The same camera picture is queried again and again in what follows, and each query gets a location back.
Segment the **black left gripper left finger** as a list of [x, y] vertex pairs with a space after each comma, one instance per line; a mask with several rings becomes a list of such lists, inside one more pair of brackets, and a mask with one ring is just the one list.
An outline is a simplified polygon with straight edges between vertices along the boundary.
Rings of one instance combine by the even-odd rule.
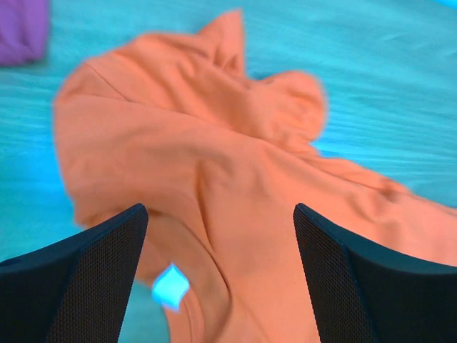
[[136, 204], [1, 263], [2, 342], [117, 342], [146, 236]]

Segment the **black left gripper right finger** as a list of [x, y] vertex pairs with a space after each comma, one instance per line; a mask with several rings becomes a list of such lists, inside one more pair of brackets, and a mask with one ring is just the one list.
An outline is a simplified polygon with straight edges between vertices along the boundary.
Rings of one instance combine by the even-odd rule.
[[293, 212], [321, 342], [455, 342], [456, 268], [340, 227], [304, 204]]

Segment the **orange t shirt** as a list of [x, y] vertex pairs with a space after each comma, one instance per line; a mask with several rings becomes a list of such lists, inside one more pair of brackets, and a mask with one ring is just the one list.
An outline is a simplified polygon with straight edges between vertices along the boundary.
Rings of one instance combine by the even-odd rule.
[[136, 277], [170, 264], [191, 288], [172, 342], [317, 342], [293, 227], [298, 203], [368, 239], [456, 263], [456, 211], [312, 146], [319, 83], [256, 81], [240, 11], [198, 34], [144, 34], [84, 62], [54, 101], [55, 144], [78, 223], [149, 213]]

